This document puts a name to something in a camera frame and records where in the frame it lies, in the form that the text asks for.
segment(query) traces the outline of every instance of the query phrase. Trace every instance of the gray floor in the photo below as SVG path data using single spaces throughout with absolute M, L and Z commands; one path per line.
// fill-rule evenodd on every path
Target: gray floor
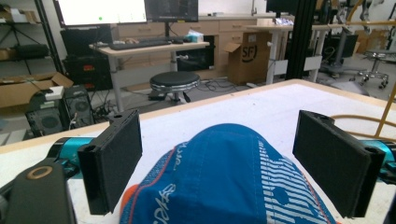
M 362 55 L 355 55 L 350 58 L 346 58 L 344 61 L 344 66 L 353 66 L 361 68 L 362 70 L 371 70 L 373 66 L 373 61 L 364 58 Z M 378 70 L 382 73 L 389 74 L 389 84 L 384 89 L 379 89 L 378 86 L 381 84 L 381 79 L 371 78 L 361 86 L 362 77 L 357 75 L 356 71 L 345 71 L 344 74 L 340 76 L 331 76 L 326 73 L 319 73 L 317 83 L 323 85 L 334 85 L 336 83 L 346 83 L 350 84 L 350 81 L 356 82 L 359 88 L 363 88 L 371 97 L 382 99 L 387 101 L 389 95 L 393 88 L 394 83 L 396 83 L 396 64 L 395 63 L 381 63 Z M 282 81 L 282 78 L 275 78 L 275 81 Z M 346 91 L 355 91 L 354 88 L 350 88 L 350 85 L 344 86 Z M 213 80 L 203 80 L 201 85 L 187 92 L 188 96 L 193 102 L 200 101 L 203 99 L 219 96 L 222 94 L 232 93 L 236 91 L 247 90 L 247 86 L 235 86 L 234 84 L 227 81 L 226 78 L 218 78 Z M 129 92 L 124 91 L 122 93 L 122 100 L 124 102 L 126 109 L 138 109 L 141 114 L 147 113 L 149 111 L 158 110 L 166 108 L 169 106 L 175 106 L 175 103 L 170 101 L 170 97 L 167 97 L 165 101 L 149 101 L 148 95 L 151 90 Z M 114 94 L 112 91 L 101 91 L 97 92 L 92 98 L 92 108 L 104 108 L 106 111 L 112 111 L 115 108 Z M 5 134 L 12 133 L 15 136 L 8 135 L 8 143 L 19 141 L 23 137 L 23 133 L 14 132 L 17 130 L 29 130 L 29 124 L 27 123 L 24 115 L 11 116 L 11 117 L 0 117 L 0 146 L 6 142 L 4 139 Z

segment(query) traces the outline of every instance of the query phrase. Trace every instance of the desk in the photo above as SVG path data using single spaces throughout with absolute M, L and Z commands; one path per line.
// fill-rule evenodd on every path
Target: desk
M 311 81 L 315 82 L 318 77 L 318 70 L 321 64 L 321 53 L 323 50 L 324 37 L 328 31 L 335 28 L 341 28 L 344 26 L 343 24 L 327 24 L 327 25 L 313 25 L 312 30 L 314 31 L 313 37 L 317 38 L 318 43 L 315 47 L 315 56 L 307 57 L 304 65 L 304 70 L 311 70 Z M 268 71 L 267 71 L 267 81 L 266 84 L 272 84 L 274 82 L 274 76 L 286 74 L 288 69 L 288 61 L 287 60 L 276 60 L 276 48 L 277 41 L 282 33 L 289 32 L 293 30 L 293 26 L 290 25 L 248 25 L 246 26 L 248 29 L 257 30 L 257 31 L 267 31 L 272 34 L 272 46 L 270 51 L 270 62 L 268 63 Z
M 170 70 L 168 71 L 176 71 L 177 70 L 176 51 L 187 50 L 187 49 L 202 49 L 208 45 L 209 43 L 207 42 L 201 42 L 201 43 L 184 43 L 182 45 L 171 44 L 171 45 L 149 47 L 142 49 L 113 50 L 111 48 L 98 48 L 96 50 L 107 55 L 108 57 L 108 62 L 110 64 L 111 81 L 113 83 L 113 90 L 116 97 L 117 108 L 120 112 L 122 112 L 124 108 L 121 100 L 120 88 L 130 86 L 131 84 L 130 82 L 128 82 L 128 78 L 121 79 L 120 74 L 118 74 L 119 58 L 169 51 L 171 53 L 171 63 L 170 63 Z
M 139 183 L 161 155 L 176 144 L 190 140 L 209 126 L 225 122 L 239 123 L 260 133 L 276 150 L 301 168 L 300 163 L 292 155 L 299 110 L 309 110 L 326 116 L 358 114 L 380 118 L 386 103 L 356 93 L 293 79 L 142 114 L 140 115 L 140 124 L 143 157 L 136 166 L 129 186 Z M 396 105 L 389 111 L 389 121 L 396 122 Z M 335 124 L 351 131 L 366 130 L 370 132 L 376 129 L 376 126 L 371 122 L 353 122 L 348 119 L 337 120 Z M 50 146 L 59 138 L 66 136 L 95 137 L 107 126 L 107 123 L 101 123 L 0 147 L 0 186 L 5 185 L 25 168 L 41 161 Z M 163 127 L 172 130 L 167 132 Z M 382 134 L 390 136 L 395 132 L 385 128 Z M 395 186 L 378 183 L 366 218 L 343 220 L 319 187 L 312 179 L 310 181 L 327 204 L 334 218 L 344 224 L 381 223 L 396 191 Z M 69 180 L 68 184 L 78 222 L 118 222 L 119 205 L 114 214 L 107 214 L 104 217 L 91 216 L 82 180 Z

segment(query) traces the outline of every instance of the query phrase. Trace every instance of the blue fabric with white stripes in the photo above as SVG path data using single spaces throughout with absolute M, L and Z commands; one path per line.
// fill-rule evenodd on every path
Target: blue fabric with white stripes
M 301 171 L 262 136 L 220 124 L 165 154 L 120 223 L 335 223 Z

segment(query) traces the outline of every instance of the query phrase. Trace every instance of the black stool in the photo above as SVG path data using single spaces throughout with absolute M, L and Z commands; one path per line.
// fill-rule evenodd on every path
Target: black stool
M 149 84 L 154 91 L 173 93 L 173 101 L 179 102 L 178 94 L 183 92 L 186 102 L 190 102 L 187 90 L 200 84 L 200 77 L 193 72 L 165 72 L 155 75 L 149 80 Z
M 371 71 L 359 72 L 359 76 L 363 76 L 361 80 L 361 85 L 368 81 L 370 77 L 377 77 L 382 79 L 381 85 L 378 86 L 379 89 L 384 89 L 387 87 L 389 82 L 389 75 L 378 72 L 378 66 L 381 60 L 386 58 L 390 54 L 396 54 L 396 51 L 386 50 L 386 49 L 370 49 L 364 52 L 364 55 L 369 59 L 374 59 L 373 68 Z

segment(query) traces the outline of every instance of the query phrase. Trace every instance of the computer monitor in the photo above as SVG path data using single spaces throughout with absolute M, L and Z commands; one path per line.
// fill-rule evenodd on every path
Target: computer monitor
M 283 12 L 295 16 L 298 1 L 299 0 L 267 0 L 266 11 L 275 12 L 277 18 L 280 18 L 280 14 Z
M 53 0 L 61 27 L 146 22 L 144 0 Z
M 198 0 L 145 0 L 148 21 L 198 21 Z

